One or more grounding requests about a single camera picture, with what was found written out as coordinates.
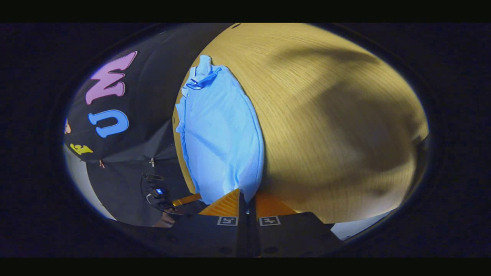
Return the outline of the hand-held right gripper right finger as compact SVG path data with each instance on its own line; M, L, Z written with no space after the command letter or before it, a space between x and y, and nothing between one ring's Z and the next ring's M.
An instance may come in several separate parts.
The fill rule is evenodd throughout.
M249 230L254 256L263 258L325 257L344 245L312 212L297 212L279 198L257 192L251 201Z

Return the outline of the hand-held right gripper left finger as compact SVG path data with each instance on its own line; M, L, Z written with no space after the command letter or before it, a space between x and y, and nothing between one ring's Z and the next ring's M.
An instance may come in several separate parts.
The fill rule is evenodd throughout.
M242 256L247 242L244 196L234 190L201 213L179 219L170 228L124 223L123 232L167 256Z

